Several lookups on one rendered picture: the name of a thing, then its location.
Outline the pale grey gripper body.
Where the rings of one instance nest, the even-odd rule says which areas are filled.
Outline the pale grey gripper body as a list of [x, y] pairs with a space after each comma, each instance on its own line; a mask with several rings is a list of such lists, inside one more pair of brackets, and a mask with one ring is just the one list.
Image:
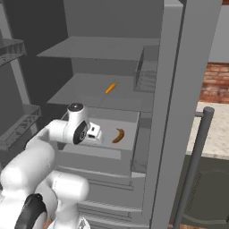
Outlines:
[[84, 143], [85, 144], [91, 144], [91, 145], [101, 145], [103, 143], [102, 131], [99, 131], [97, 135], [89, 133], [86, 136]]

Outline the grey fridge drawer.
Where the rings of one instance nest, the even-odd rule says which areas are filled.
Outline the grey fridge drawer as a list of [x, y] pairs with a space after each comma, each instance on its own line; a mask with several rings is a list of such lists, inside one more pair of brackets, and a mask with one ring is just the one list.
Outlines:
[[89, 181], [89, 196], [79, 205], [92, 229], [149, 229], [142, 216], [145, 177], [134, 173], [128, 184]]
[[[101, 127], [101, 145], [59, 143], [59, 169], [93, 181], [128, 184], [134, 173], [133, 156], [139, 129], [139, 112], [89, 107], [89, 120]], [[112, 143], [124, 129], [125, 135]]]

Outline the grey fridge shelf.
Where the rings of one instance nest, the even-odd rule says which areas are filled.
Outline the grey fridge shelf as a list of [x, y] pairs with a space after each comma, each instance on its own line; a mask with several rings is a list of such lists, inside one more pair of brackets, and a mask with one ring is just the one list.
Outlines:
[[[106, 95], [106, 89], [114, 82], [116, 87]], [[133, 89], [131, 76], [77, 73], [49, 99], [49, 103], [79, 102], [90, 107], [151, 112], [153, 99], [152, 93]]]
[[38, 56], [138, 61], [144, 46], [158, 44], [158, 38], [69, 37]]

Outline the grey fridge bottom drawer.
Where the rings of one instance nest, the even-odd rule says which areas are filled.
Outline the grey fridge bottom drawer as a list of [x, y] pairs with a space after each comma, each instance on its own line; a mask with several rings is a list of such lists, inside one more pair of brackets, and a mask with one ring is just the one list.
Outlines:
[[149, 229], [142, 216], [145, 177], [134, 173], [128, 184], [89, 181], [89, 196], [79, 205], [92, 229]]

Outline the clear fridge side bin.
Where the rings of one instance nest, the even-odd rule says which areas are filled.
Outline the clear fridge side bin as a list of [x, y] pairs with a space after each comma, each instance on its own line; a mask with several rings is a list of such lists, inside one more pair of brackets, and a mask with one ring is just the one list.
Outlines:
[[134, 89], [153, 93], [157, 81], [158, 46], [144, 46], [134, 73]]

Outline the grey fridge door with shelves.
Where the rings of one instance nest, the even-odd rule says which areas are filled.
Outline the grey fridge door with shelves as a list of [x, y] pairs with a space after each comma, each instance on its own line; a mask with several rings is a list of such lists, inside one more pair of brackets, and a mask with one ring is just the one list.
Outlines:
[[[7, 20], [4, 0], [0, 0], [0, 39], [2, 38], [14, 39]], [[0, 66], [0, 136], [24, 115], [22, 105], [31, 105], [19, 58]], [[0, 150], [0, 167], [5, 167], [23, 151], [25, 144], [37, 130], [34, 123], [8, 151]]]

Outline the brown banana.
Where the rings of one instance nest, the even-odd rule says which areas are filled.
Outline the brown banana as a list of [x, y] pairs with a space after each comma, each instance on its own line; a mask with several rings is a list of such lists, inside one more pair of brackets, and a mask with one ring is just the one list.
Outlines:
[[116, 130], [119, 131], [119, 134], [116, 136], [115, 139], [113, 139], [112, 143], [118, 143], [120, 140], [123, 139], [123, 137], [124, 137], [124, 135], [125, 135], [124, 129], [116, 128]]

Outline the orange carrot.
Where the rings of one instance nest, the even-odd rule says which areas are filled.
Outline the orange carrot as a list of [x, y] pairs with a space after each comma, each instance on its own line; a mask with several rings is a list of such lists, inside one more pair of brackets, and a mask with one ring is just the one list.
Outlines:
[[105, 94], [109, 94], [115, 87], [116, 87], [117, 83], [114, 82], [113, 84], [111, 84], [107, 89], [106, 89], [106, 92]]

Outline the grey door shelf bin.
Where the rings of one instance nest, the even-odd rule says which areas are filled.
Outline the grey door shelf bin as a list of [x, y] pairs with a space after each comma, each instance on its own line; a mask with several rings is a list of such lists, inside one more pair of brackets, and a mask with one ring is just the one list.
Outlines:
[[0, 66], [26, 54], [24, 42], [19, 39], [0, 39]]
[[23, 104], [24, 115], [0, 136], [0, 150], [8, 151], [41, 116], [39, 106]]

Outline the dark green base cupboard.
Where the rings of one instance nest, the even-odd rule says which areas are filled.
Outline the dark green base cupboard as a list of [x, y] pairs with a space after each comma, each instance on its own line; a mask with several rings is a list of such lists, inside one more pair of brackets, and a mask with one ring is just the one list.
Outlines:
[[229, 229], [229, 160], [209, 157], [200, 160], [182, 223]]

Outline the grey wall cupboard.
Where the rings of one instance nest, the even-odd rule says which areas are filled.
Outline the grey wall cupboard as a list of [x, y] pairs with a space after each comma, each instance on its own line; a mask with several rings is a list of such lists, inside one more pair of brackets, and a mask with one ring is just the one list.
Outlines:
[[211, 63], [229, 63], [229, 5], [221, 7], [208, 60]]

